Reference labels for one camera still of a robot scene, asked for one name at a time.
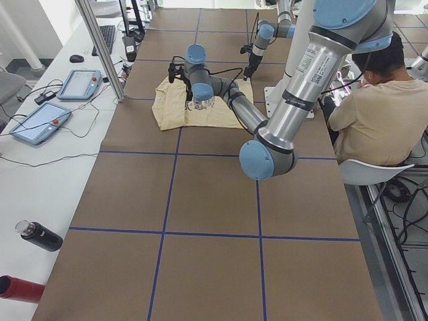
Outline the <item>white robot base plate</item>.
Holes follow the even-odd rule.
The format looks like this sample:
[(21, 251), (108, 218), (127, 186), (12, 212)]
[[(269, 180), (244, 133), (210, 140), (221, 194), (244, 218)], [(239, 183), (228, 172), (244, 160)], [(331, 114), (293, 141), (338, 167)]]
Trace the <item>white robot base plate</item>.
[[(287, 94), (284, 92), (286, 92), (286, 90), (283, 90), (279, 87), (265, 87), (263, 89), (263, 94), (265, 98), (265, 109), (268, 118), (271, 118), (274, 115), (274, 112), (277, 108), (279, 108), (279, 106), (285, 106), (285, 104), (288, 103), (289, 98), (293, 97), (289, 93)], [(319, 96), (319, 93), (319, 90), (310, 88), (310, 90), (306, 94), (304, 94), (303, 98), (309, 98), (310, 100), (312, 100), (316, 96)], [(306, 113), (306, 118), (314, 118), (314, 111), (312, 109), (310, 109), (310, 111)]]

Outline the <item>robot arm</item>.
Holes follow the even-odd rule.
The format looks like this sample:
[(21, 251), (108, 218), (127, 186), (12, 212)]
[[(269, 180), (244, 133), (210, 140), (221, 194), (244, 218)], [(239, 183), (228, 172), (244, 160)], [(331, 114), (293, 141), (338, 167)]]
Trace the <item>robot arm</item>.
[(294, 137), (348, 54), (385, 49), (391, 42), (394, 1), (303, 1), (292, 42), (308, 44), (276, 108), (266, 118), (233, 80), (212, 76), (203, 46), (188, 47), (183, 76), (196, 102), (220, 97), (253, 135), (239, 152), (244, 173), (265, 180), (291, 171), (298, 156)]
[(278, 22), (270, 23), (266, 20), (256, 20), (257, 33), (255, 41), (245, 44), (240, 49), (240, 54), (249, 53), (249, 62), (243, 71), (243, 79), (251, 78), (260, 65), (263, 55), (277, 38), (293, 38), (296, 25), (292, 23), (290, 1), (276, 1), (278, 9)]

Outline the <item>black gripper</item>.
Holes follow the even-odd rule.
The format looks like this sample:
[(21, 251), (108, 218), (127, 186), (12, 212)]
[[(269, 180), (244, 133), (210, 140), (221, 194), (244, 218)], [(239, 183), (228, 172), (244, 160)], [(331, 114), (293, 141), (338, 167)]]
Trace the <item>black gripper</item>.
[(193, 100), (193, 92), (190, 84), (186, 84), (186, 101), (190, 102)]
[(257, 70), (258, 66), (260, 65), (260, 62), (261, 57), (255, 55), (254, 53), (251, 53), (249, 56), (248, 66), (244, 69), (243, 76), (245, 78), (251, 78), (254, 72)]

